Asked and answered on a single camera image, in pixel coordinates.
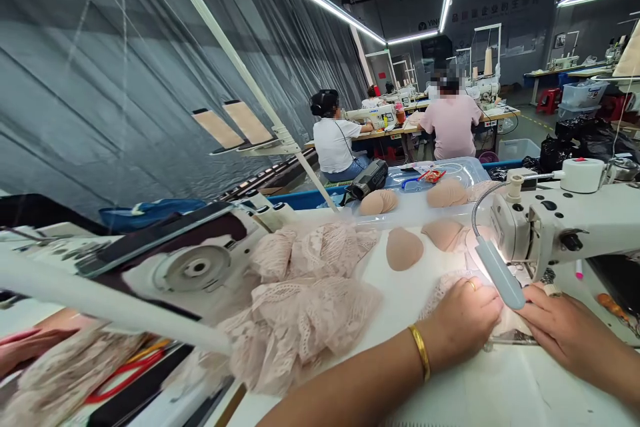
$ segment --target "pink marker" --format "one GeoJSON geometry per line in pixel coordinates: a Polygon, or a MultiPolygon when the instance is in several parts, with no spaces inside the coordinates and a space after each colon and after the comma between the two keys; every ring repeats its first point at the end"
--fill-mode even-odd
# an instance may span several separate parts
{"type": "Polygon", "coordinates": [[[582,280],[585,277],[585,274],[582,273],[582,260],[580,259],[575,261],[575,277],[578,280],[582,280]]]}

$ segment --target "hand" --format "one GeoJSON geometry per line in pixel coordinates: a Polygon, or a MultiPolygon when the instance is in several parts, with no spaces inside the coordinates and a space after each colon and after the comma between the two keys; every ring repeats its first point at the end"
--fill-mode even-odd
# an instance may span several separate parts
{"type": "Polygon", "coordinates": [[[66,340],[78,330],[33,329],[0,339],[0,379],[12,373],[20,364],[36,359],[47,350],[66,340]]]}
{"type": "Polygon", "coordinates": [[[567,294],[547,297],[542,287],[526,287],[523,293],[532,303],[516,311],[540,346],[572,374],[624,402],[638,405],[640,355],[585,304],[567,294]]]}
{"type": "Polygon", "coordinates": [[[482,286],[478,277],[458,280],[431,316],[416,324],[431,372],[442,372],[477,354],[500,321],[503,306],[496,289],[482,286]]]}

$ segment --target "chair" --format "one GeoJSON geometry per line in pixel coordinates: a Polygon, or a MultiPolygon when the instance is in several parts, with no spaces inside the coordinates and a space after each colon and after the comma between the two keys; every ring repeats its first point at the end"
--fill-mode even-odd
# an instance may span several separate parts
{"type": "Polygon", "coordinates": [[[535,108],[535,113],[539,111],[545,112],[547,115],[551,115],[558,108],[558,104],[562,101],[562,90],[559,88],[546,89],[540,96],[538,106],[535,108]]]}
{"type": "Polygon", "coordinates": [[[625,110],[629,104],[633,101],[634,95],[605,95],[600,101],[600,110],[598,110],[596,116],[606,121],[623,120],[635,122],[637,114],[635,112],[627,112],[625,110]]]}

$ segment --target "gold bracelet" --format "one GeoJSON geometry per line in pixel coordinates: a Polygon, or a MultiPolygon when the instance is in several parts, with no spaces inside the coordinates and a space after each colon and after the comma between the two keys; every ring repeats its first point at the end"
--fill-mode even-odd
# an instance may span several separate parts
{"type": "Polygon", "coordinates": [[[420,359],[422,359],[422,367],[425,369],[425,382],[429,380],[431,377],[431,367],[429,367],[429,357],[427,357],[427,349],[425,348],[425,341],[422,339],[422,335],[418,332],[418,329],[414,324],[409,326],[409,330],[413,335],[413,339],[415,340],[415,345],[418,347],[418,352],[420,352],[420,359]]]}

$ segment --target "red scissors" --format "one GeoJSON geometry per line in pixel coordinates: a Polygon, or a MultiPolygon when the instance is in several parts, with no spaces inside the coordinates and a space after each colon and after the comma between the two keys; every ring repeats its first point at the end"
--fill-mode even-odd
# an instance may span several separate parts
{"type": "Polygon", "coordinates": [[[134,383],[142,374],[144,374],[151,367],[156,365],[162,359],[162,357],[165,356],[165,352],[166,351],[164,349],[161,349],[161,350],[158,350],[158,352],[156,352],[150,357],[147,357],[142,360],[138,360],[137,362],[132,362],[130,364],[123,365],[114,373],[112,373],[102,384],[100,384],[100,386],[96,390],[94,390],[91,393],[91,395],[86,399],[85,404],[98,404],[122,392],[124,389],[126,389],[132,383],[134,383]],[[126,379],[124,379],[122,382],[120,382],[118,385],[116,385],[116,387],[113,387],[112,389],[106,392],[101,391],[102,388],[106,384],[108,384],[110,381],[112,381],[114,378],[118,377],[119,375],[125,374],[126,372],[129,372],[131,370],[135,370],[135,372],[132,373],[130,376],[128,376],[126,379]]]}

